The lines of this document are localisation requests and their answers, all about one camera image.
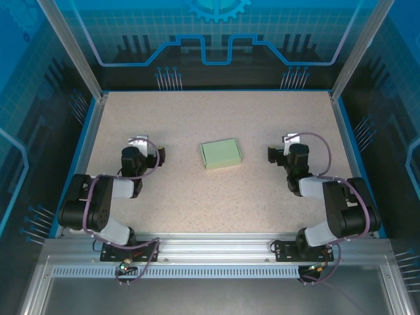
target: glass panel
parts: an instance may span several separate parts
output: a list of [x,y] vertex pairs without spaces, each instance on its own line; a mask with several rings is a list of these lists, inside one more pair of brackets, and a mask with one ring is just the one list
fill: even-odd
[[108,90],[330,89],[377,0],[59,0]]
[[17,314],[92,95],[36,1],[1,1],[0,30],[0,314]]
[[[407,280],[419,284],[420,3],[396,0],[342,98],[353,147]],[[420,305],[420,295],[413,292]]]
[[376,268],[340,267],[315,289],[296,279],[142,279],[124,289],[113,279],[54,279],[44,314],[393,314]]

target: blue wall panel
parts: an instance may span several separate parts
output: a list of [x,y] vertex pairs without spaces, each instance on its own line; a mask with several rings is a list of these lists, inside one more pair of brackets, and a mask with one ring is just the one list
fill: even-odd
[[331,88],[375,4],[58,2],[102,86],[119,90],[180,88],[166,66],[183,89]]
[[36,1],[0,1],[0,30],[0,314],[17,314],[92,96]]
[[395,251],[420,251],[420,21],[396,0],[342,97]]

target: beige work surface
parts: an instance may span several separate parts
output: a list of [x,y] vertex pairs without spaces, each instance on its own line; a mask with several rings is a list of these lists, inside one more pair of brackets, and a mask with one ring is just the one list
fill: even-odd
[[[330,175],[350,168],[326,92],[111,92],[88,174],[116,174],[130,137],[148,135],[166,162],[143,180],[137,199],[115,199],[112,215],[137,232],[296,232],[325,219],[322,201],[294,196],[267,147],[287,133],[312,131],[330,144]],[[200,143],[237,138],[241,165],[205,170]],[[327,150],[312,136],[310,171],[326,168]]]

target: light green box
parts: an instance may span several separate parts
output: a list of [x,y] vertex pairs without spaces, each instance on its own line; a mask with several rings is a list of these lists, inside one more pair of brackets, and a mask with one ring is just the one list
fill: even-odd
[[206,169],[238,165],[242,154],[236,139],[221,140],[200,145]]

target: cable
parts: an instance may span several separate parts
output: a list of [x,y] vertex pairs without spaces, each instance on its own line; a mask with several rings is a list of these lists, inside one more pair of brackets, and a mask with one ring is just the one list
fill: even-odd
[[338,250],[339,250],[339,254],[338,254],[338,257],[337,257],[337,263],[333,267],[333,270],[331,270],[331,272],[327,276],[323,277],[320,280],[316,280],[315,282],[313,282],[313,284],[322,284],[322,283],[324,283],[325,281],[327,281],[328,279],[330,279],[330,277],[332,277],[332,275],[337,271],[337,269],[338,269],[338,267],[339,267],[339,265],[341,263],[341,246],[338,243],[336,243],[334,245],[336,245],[338,247]]
[[[307,278],[309,280],[313,281],[313,284],[316,283],[320,283],[319,281],[317,281],[316,278],[311,277],[311,276],[303,276],[304,278]],[[303,279],[299,279],[299,281],[301,281],[303,284],[306,284],[307,282],[305,282]],[[335,285],[332,285],[330,283],[324,282],[324,285],[326,285],[327,287],[329,287],[330,289],[333,290],[337,290],[339,291],[342,295],[344,295],[362,314],[365,315],[369,315],[368,312],[366,312],[346,291],[342,290],[340,287],[337,287]]]
[[276,243],[277,242],[277,240],[275,240],[275,241],[273,241],[271,244],[270,244],[270,250],[271,250],[271,252],[272,253],[275,253],[276,251],[273,251],[273,245],[274,245],[274,243]]
[[[152,253],[150,254],[149,260],[148,260],[148,261],[147,261],[147,263],[146,263],[146,266],[144,266],[144,268],[143,268],[142,272],[141,272],[141,273],[140,273],[140,274],[139,274],[136,278],[134,278],[134,279],[132,279],[132,280],[127,280],[127,281],[126,281],[127,285],[128,285],[129,283],[139,281],[139,279],[141,279],[141,277],[143,277],[143,275],[146,273],[147,269],[149,268],[150,263],[152,262],[152,259],[153,259],[154,255],[158,252],[158,247],[159,247],[159,244],[160,244],[160,241],[159,241],[159,240],[157,240],[157,241],[156,241],[156,244],[155,244],[155,247],[153,248],[153,251],[152,251]],[[123,281],[121,281],[121,279],[119,278],[119,276],[118,276],[117,274],[115,274],[115,279],[116,279],[119,283],[122,283],[122,282],[123,282]]]
[[[338,180],[338,181],[342,182],[356,196],[356,199],[359,201],[360,205],[362,206],[362,209],[363,209],[363,212],[364,212],[364,215],[365,215],[365,221],[366,221],[365,229],[361,234],[352,237],[352,238],[361,238],[362,236],[366,235],[369,232],[369,229],[370,229],[370,216],[369,216],[369,211],[368,211],[368,208],[366,207],[365,202],[363,201],[362,197],[357,192],[357,190],[352,185],[350,185],[350,183],[347,182],[347,180],[345,180],[341,177],[323,177],[322,176],[322,175],[325,175],[329,171],[329,169],[331,168],[331,161],[332,161],[331,148],[329,147],[329,144],[324,137],[320,136],[317,133],[303,132],[303,133],[297,133],[296,135],[293,135],[293,136],[289,136],[289,137],[285,138],[285,140],[291,140],[293,138],[296,138],[296,137],[299,137],[299,136],[304,136],[304,135],[310,135],[310,136],[314,136],[314,137],[319,138],[325,144],[325,146],[327,147],[328,166],[327,166],[327,168],[325,169],[324,172],[317,175],[317,178],[319,178],[319,179],[329,179],[329,180]],[[335,240],[334,242],[331,242],[331,244],[339,243],[343,240],[344,239],[338,239],[338,240]]]
[[95,177],[92,180],[91,186],[89,187],[89,191],[88,191],[87,198],[86,198],[85,210],[83,212],[83,220],[82,220],[82,228],[83,228],[83,231],[86,234],[94,237],[96,240],[98,240],[100,242],[106,243],[106,244],[111,245],[111,246],[116,247],[116,248],[127,249],[127,250],[138,249],[138,248],[149,246],[151,243],[159,241],[159,238],[155,238],[151,241],[147,241],[146,243],[136,245],[136,246],[122,246],[122,245],[119,245],[119,244],[116,244],[116,243],[112,243],[110,241],[102,239],[101,237],[97,236],[94,232],[87,229],[87,215],[89,213],[89,207],[90,207],[91,201],[92,201],[93,190],[94,190],[95,185],[97,184],[100,177],[112,177],[112,178],[115,178],[115,179],[129,179],[129,180],[143,179],[144,177],[147,177],[150,174],[152,174],[158,168],[159,163],[160,163],[160,154],[159,154],[158,147],[152,141],[150,141],[149,139],[146,139],[146,138],[134,138],[134,139],[131,139],[129,143],[131,143],[133,141],[136,141],[136,140],[141,140],[141,141],[147,142],[155,150],[155,152],[156,152],[156,164],[155,164],[154,168],[151,171],[149,171],[148,173],[145,173],[145,174],[140,175],[140,176],[135,176],[135,177],[120,177],[120,176],[115,176],[115,175],[99,175],[99,176]]
[[328,166],[327,166],[327,168],[325,169],[324,172],[318,174],[319,176],[325,175],[326,173],[328,173],[329,169],[331,168],[331,160],[332,160],[331,148],[329,147],[329,144],[328,144],[326,139],[324,139],[318,133],[311,133],[311,132],[306,132],[305,131],[303,133],[297,133],[294,136],[289,136],[287,138],[284,138],[284,140],[287,141],[287,140],[291,140],[293,138],[296,138],[296,137],[299,137],[299,136],[305,136],[305,135],[314,136],[314,137],[319,138],[325,144],[325,146],[327,147],[327,150],[328,150]]
[[93,251],[97,251],[96,249],[95,249],[95,243],[97,242],[98,240],[93,240],[93,243],[92,243],[92,250]]

